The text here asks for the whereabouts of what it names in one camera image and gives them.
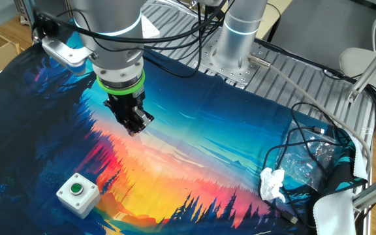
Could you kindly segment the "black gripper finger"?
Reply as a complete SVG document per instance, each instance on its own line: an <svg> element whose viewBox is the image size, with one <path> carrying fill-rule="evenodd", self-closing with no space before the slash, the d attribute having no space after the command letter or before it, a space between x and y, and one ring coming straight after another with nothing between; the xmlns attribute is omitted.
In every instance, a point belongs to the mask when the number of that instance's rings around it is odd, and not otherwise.
<svg viewBox="0 0 376 235"><path fill-rule="evenodd" d="M114 101L113 99L105 100L104 105L110 109L116 121L126 129L128 134L133 135L133 130L130 124L130 112L128 106L126 104Z"/></svg>
<svg viewBox="0 0 376 235"><path fill-rule="evenodd" d="M135 136L141 133L153 120L154 117L143 108L134 107L129 119L129 134Z"/></svg>

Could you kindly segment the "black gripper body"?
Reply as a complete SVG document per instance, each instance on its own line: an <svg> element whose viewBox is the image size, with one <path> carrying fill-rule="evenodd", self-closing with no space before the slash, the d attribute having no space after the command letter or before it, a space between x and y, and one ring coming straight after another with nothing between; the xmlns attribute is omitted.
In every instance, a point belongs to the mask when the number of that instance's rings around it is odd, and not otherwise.
<svg viewBox="0 0 376 235"><path fill-rule="evenodd" d="M126 95L108 94L106 106L115 115L130 115L136 110L143 110L143 100L146 98L145 89L140 89Z"/></svg>

